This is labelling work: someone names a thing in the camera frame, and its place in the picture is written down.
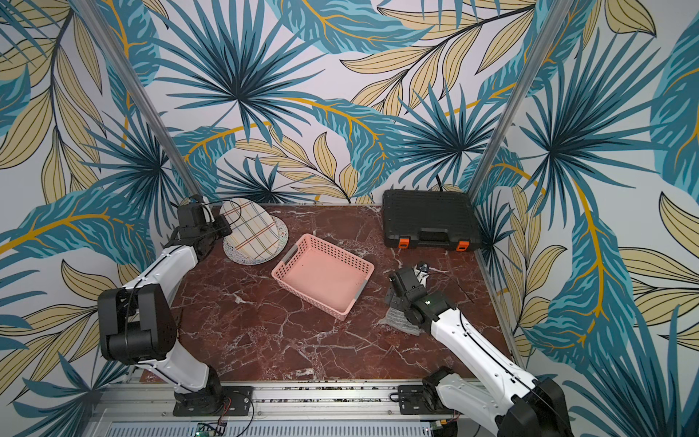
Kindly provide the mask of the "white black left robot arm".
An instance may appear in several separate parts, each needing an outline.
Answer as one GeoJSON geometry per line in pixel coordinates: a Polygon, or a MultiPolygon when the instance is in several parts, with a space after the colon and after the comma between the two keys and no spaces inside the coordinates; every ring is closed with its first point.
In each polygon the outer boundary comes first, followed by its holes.
{"type": "Polygon", "coordinates": [[[150,371],[185,410],[214,413],[225,403],[220,378],[178,340],[169,297],[209,256],[230,226],[200,195],[178,206],[178,226],[162,253],[131,282],[98,297],[99,346],[108,361],[150,371]]]}

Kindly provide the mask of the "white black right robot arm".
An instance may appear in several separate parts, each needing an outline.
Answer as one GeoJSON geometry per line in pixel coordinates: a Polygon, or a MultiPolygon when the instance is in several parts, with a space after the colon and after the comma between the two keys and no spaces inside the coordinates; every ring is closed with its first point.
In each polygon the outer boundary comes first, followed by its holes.
{"type": "Polygon", "coordinates": [[[407,322],[447,347],[480,383],[466,382],[440,367],[420,386],[400,387],[402,413],[452,413],[495,436],[572,435],[562,388],[550,378],[534,377],[501,353],[442,292],[428,291],[428,276],[424,263],[394,271],[387,301],[407,322]]]}

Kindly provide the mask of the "grey microfibre cloth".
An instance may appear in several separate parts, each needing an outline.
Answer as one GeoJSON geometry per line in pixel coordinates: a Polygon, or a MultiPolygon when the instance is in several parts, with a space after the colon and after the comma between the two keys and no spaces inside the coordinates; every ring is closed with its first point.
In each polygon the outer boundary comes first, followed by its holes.
{"type": "Polygon", "coordinates": [[[419,336],[422,334],[422,329],[419,326],[416,326],[409,322],[408,319],[405,317],[405,314],[402,311],[395,308],[389,308],[385,316],[382,319],[380,319],[379,324],[387,325],[397,331],[401,331],[403,333],[413,336],[419,336]]]}

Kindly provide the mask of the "colourful squiggle pattern plate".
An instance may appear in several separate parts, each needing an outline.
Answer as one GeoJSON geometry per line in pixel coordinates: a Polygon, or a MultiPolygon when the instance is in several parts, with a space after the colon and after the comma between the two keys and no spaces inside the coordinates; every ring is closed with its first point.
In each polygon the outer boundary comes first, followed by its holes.
{"type": "Polygon", "coordinates": [[[278,235],[279,235],[279,244],[278,247],[273,251],[273,253],[266,258],[262,260],[253,260],[248,258],[246,255],[244,255],[242,252],[237,251],[234,247],[228,244],[227,240],[224,240],[222,245],[223,245],[223,250],[225,255],[232,260],[233,262],[236,262],[241,265],[260,265],[266,262],[269,262],[273,260],[274,258],[278,257],[280,253],[286,248],[288,241],[289,241],[289,230],[287,225],[278,217],[273,216],[272,217],[277,228],[278,228],[278,235]]]}

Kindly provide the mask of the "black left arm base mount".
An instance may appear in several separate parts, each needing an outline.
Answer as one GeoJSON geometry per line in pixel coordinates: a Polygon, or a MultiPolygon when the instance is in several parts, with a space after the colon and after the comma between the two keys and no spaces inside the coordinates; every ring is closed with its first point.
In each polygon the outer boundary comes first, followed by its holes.
{"type": "Polygon", "coordinates": [[[175,417],[247,416],[250,411],[252,386],[222,386],[220,393],[202,389],[196,393],[175,393],[175,417]]]}

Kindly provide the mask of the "white plaid striped plate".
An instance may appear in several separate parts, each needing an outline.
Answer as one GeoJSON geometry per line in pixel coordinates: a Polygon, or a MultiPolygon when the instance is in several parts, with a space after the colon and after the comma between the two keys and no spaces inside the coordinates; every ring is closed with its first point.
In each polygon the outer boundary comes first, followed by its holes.
{"type": "Polygon", "coordinates": [[[256,202],[245,198],[224,201],[220,216],[231,226],[231,234],[224,240],[248,258],[262,260],[278,247],[278,228],[271,215],[256,202]]]}

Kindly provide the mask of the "aluminium corner post left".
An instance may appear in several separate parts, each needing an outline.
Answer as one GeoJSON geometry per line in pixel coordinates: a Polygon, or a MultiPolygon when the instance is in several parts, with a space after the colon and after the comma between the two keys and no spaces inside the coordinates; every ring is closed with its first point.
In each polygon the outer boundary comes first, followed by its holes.
{"type": "Polygon", "coordinates": [[[158,72],[159,60],[157,29],[147,9],[162,5],[157,1],[72,1],[70,5],[102,49],[112,78],[121,82],[113,89],[116,103],[127,117],[138,111],[178,172],[187,194],[201,197],[198,182],[145,90],[158,72]]]}

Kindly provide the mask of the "pink perforated plastic basket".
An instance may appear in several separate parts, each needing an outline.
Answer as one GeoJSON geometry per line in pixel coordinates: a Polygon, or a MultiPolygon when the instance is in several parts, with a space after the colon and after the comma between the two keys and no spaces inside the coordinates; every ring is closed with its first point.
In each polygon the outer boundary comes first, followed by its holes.
{"type": "Polygon", "coordinates": [[[304,302],[345,320],[373,271],[371,262],[305,234],[273,269],[272,277],[304,302]]]}

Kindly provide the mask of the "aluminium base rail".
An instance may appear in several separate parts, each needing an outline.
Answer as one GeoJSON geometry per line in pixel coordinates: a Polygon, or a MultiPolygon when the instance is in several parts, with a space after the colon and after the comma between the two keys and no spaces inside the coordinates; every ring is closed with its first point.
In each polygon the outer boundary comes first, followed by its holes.
{"type": "Polygon", "coordinates": [[[228,416],[176,417],[164,384],[122,384],[104,391],[87,422],[87,436],[433,436],[440,424],[459,436],[489,431],[464,413],[433,414],[408,406],[399,389],[408,380],[252,382],[249,399],[228,416]]]}

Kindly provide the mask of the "black plastic tool case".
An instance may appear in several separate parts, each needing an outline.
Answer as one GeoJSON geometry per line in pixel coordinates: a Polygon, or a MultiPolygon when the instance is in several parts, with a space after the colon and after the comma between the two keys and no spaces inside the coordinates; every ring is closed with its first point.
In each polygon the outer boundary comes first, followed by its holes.
{"type": "Polygon", "coordinates": [[[482,247],[474,207],[461,192],[389,189],[382,195],[382,227],[389,248],[464,252],[482,247]]]}

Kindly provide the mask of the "aluminium corner post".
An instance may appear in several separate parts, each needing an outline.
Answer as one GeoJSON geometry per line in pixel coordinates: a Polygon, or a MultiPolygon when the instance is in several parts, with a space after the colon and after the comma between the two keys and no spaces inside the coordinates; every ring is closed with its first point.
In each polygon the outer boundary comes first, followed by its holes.
{"type": "Polygon", "coordinates": [[[201,197],[198,182],[145,90],[158,72],[159,60],[157,29],[147,9],[162,5],[157,1],[72,1],[70,5],[102,49],[112,78],[121,82],[113,89],[116,103],[127,117],[138,111],[178,172],[187,194],[201,197]]]}
{"type": "Polygon", "coordinates": [[[507,101],[507,105],[502,111],[502,116],[498,120],[490,141],[482,154],[477,171],[473,175],[468,190],[468,196],[472,204],[475,204],[479,190],[486,180],[489,169],[497,156],[498,150],[505,139],[513,118],[525,100],[527,93],[536,78],[539,69],[546,59],[549,47],[553,45],[557,32],[564,23],[564,18],[570,11],[573,0],[555,1],[552,4],[550,13],[542,25],[542,30],[533,42],[533,51],[527,63],[522,67],[522,72],[514,84],[513,92],[507,101]]]}

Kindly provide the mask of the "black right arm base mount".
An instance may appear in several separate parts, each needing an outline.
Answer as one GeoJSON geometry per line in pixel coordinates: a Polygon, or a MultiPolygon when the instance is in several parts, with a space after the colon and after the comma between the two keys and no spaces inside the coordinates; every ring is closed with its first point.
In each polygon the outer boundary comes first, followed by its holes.
{"type": "Polygon", "coordinates": [[[399,404],[402,415],[460,415],[442,403],[435,389],[422,384],[399,385],[389,397],[399,404]]]}

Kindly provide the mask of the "aluminium corner post right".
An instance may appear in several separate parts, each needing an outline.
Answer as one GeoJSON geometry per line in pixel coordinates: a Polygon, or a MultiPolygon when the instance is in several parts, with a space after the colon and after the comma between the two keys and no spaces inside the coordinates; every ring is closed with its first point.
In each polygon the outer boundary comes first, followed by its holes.
{"type": "Polygon", "coordinates": [[[570,11],[573,0],[555,1],[552,4],[550,13],[542,25],[542,30],[533,42],[533,51],[527,63],[522,67],[522,72],[514,84],[513,92],[507,101],[507,105],[502,111],[502,116],[498,120],[490,141],[482,154],[477,171],[473,175],[468,190],[468,196],[472,204],[475,204],[479,190],[486,180],[489,169],[497,156],[498,150],[505,139],[513,118],[525,100],[527,93],[536,78],[539,69],[546,59],[549,47],[553,45],[557,32],[564,23],[564,18],[570,11]]]}

